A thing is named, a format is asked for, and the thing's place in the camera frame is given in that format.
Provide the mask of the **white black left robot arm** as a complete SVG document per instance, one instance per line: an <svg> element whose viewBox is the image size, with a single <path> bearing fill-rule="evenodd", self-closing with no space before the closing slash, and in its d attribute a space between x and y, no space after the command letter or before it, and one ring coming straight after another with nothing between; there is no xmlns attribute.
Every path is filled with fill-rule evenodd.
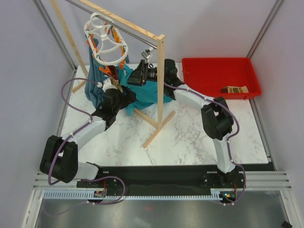
<svg viewBox="0 0 304 228"><path fill-rule="evenodd" d="M64 136L52 135L47 139L40 171L48 175L48 184L69 183L75 178L87 180L93 187L104 182L104 176L90 163L79 162L78 153L97 135L105 132L116 121L118 112L136 101L129 88L107 89L102 102L89 115L89 119Z"/></svg>

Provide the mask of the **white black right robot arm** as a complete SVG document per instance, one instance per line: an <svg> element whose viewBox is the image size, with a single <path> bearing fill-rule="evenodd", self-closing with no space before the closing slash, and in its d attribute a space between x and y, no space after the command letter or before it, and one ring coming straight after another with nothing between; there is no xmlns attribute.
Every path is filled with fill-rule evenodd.
<svg viewBox="0 0 304 228"><path fill-rule="evenodd" d="M236 163L232 159L229 140L233 137L232 126L236 121L223 97L203 95L182 82L177 76L172 59L164 61L164 94L176 101L184 102L201 113L203 130L213 140L216 155L218 184L230 186L236 175Z"/></svg>

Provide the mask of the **orange clothespin holding cloth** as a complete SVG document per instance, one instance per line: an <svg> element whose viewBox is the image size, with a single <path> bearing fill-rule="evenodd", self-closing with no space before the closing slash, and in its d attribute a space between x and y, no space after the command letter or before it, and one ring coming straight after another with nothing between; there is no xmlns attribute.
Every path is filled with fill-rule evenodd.
<svg viewBox="0 0 304 228"><path fill-rule="evenodd" d="M125 64L129 64L129 62L130 62L129 56L127 55L127 56L125 57L125 59L122 60L122 61L119 63L119 65L118 65L119 69L123 69L124 66L125 66Z"/></svg>

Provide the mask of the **teal cloth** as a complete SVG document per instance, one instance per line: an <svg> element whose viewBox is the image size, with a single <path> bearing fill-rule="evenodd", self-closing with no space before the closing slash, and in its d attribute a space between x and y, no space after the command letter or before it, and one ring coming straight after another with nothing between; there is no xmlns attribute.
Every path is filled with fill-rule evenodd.
<svg viewBox="0 0 304 228"><path fill-rule="evenodd" d="M118 72L118 81L120 86L125 86L136 94L136 101L125 108L128 116L133 115L134 109L142 110L157 103L158 93L156 82L148 81L143 86L131 85L127 82L127 79L131 76L131 73L134 70L127 65L124 65L123 69L116 66L116 69Z"/></svg>

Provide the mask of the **white round clip hanger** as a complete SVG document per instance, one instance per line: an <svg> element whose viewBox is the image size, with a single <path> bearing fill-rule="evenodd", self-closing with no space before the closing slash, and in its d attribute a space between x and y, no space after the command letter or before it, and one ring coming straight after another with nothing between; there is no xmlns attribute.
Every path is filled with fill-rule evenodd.
<svg viewBox="0 0 304 228"><path fill-rule="evenodd" d="M119 29L115 27L120 38L120 43L116 43L111 33L111 27L114 26L102 21L97 15L97 13L91 14L89 21L84 25L85 36L93 35L99 50L99 58L95 56L94 58L101 67L119 65L119 63L128 55L127 43Z"/></svg>

